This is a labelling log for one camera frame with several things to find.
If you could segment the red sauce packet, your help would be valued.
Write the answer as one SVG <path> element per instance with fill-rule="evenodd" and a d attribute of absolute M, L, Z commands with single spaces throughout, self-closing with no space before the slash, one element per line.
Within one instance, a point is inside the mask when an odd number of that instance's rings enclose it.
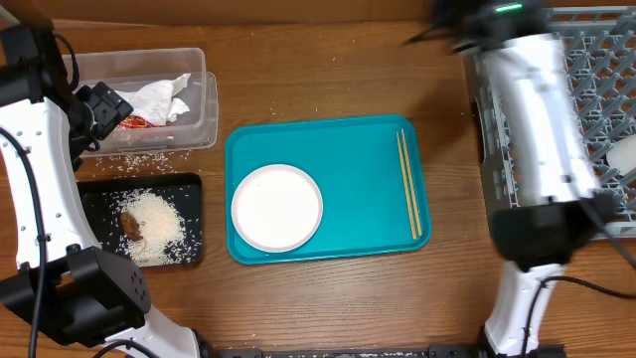
<path fill-rule="evenodd" d="M 158 127 L 158 124 L 153 124 L 141 116 L 130 114 L 116 126 L 116 129 L 144 129 L 154 127 Z"/>

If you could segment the white napkin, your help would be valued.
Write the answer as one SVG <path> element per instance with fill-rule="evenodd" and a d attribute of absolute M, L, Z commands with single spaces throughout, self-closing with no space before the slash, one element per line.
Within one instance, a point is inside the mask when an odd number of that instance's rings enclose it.
<path fill-rule="evenodd" d="M 177 94 L 188 85 L 190 74 L 183 74 L 174 80 L 161 80 L 144 86 L 137 91 L 116 92 L 133 106 L 131 114 L 158 124 L 167 126 L 181 114 L 190 111 L 189 106 Z"/>

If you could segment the brown food scrap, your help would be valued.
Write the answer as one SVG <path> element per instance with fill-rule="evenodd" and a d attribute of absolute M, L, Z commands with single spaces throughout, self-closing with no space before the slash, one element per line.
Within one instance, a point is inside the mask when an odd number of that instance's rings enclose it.
<path fill-rule="evenodd" d="M 120 214 L 120 224 L 128 240 L 138 242 L 142 239 L 140 225 L 129 212 Z"/>

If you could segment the pile of rice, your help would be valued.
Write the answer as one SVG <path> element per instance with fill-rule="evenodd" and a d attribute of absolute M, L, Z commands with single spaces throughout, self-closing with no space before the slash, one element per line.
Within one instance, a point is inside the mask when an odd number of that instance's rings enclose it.
<path fill-rule="evenodd" d="M 178 211 L 174 197 L 163 191 L 133 189 L 106 196 L 113 226 L 109 235 L 114 251 L 133 260 L 141 268 L 192 264 L 200 258 L 201 244 L 187 226 L 189 219 Z M 129 212 L 140 225 L 142 239 L 127 239 L 120 214 Z"/>

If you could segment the large white plate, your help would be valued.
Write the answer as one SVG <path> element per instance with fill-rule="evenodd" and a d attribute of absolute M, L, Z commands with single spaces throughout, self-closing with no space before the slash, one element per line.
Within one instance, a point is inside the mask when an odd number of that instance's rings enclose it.
<path fill-rule="evenodd" d="M 323 217 L 322 193 L 303 170 L 270 164 L 238 184 L 231 218 L 238 235 L 251 247 L 270 254 L 293 251 L 317 232 Z"/>

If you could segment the wooden chopstick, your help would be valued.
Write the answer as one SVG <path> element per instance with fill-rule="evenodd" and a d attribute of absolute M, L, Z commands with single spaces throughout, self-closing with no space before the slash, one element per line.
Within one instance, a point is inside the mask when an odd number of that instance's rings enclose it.
<path fill-rule="evenodd" d="M 403 151 L 402 151 L 402 145 L 401 145 L 401 141 L 400 141 L 399 132 L 396 132 L 396 138 L 397 138 L 397 152 L 398 152 L 398 158 L 399 158 L 399 164 L 400 164 L 400 170 L 401 170 L 401 177 L 402 177 L 403 189 L 404 189 L 404 194 L 405 194 L 406 206 L 407 206 L 407 211 L 408 211 L 410 230 L 411 230 L 412 238 L 415 241 L 417 239 L 416 227 L 415 227 L 415 222 L 414 222 L 414 217 L 413 217 L 413 209 L 412 209 L 412 205 L 411 205 L 411 199 L 410 199 L 409 190 L 408 190 L 408 184 L 407 184 L 407 179 L 406 179 L 406 167 L 405 167 L 405 162 L 404 162 L 404 157 L 403 157 Z"/>
<path fill-rule="evenodd" d="M 409 195 L 411 199 L 411 205 L 413 209 L 413 217 L 414 217 L 414 222 L 416 227 L 416 234 L 417 234 L 417 237 L 419 238 L 423 234 L 423 229 L 422 229 L 421 219 L 419 215 L 416 193 L 414 190 L 414 181 L 413 181 L 412 170 L 410 165 L 410 158 L 408 154 L 408 147 L 406 143 L 405 132 L 403 129 L 399 132 L 399 135 L 400 135 L 400 141 L 402 145 L 403 157 L 404 157 L 404 162 L 406 167 L 406 179 L 407 179 L 408 190 L 409 190 Z"/>

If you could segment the white cup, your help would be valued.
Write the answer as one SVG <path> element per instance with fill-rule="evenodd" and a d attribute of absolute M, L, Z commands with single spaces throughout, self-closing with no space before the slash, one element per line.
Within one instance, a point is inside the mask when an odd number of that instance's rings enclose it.
<path fill-rule="evenodd" d="M 634 170 L 636 166 L 636 135 L 633 134 L 615 142 L 606 154 L 606 161 L 620 175 L 626 175 Z"/>

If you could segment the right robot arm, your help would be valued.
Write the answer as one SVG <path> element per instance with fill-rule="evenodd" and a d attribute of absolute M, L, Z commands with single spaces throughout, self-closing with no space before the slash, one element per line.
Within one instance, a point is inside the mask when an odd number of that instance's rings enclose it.
<path fill-rule="evenodd" d="M 560 357 L 539 329 L 566 266 L 613 217 L 585 154 L 563 46 L 539 1 L 437 1 L 480 122 L 489 229 L 504 268 L 474 357 Z"/>

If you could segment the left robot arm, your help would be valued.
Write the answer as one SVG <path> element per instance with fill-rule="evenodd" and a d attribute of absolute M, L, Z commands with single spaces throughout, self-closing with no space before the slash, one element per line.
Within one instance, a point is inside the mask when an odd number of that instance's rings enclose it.
<path fill-rule="evenodd" d="M 131 112 L 105 84 L 81 86 L 49 27 L 1 33 L 1 152 L 14 203 L 17 273 L 1 282 L 2 304 L 31 338 L 119 349 L 130 357 L 209 357 L 196 331 L 153 306 L 140 268 L 105 251 L 84 214 L 75 172 L 81 155 Z"/>

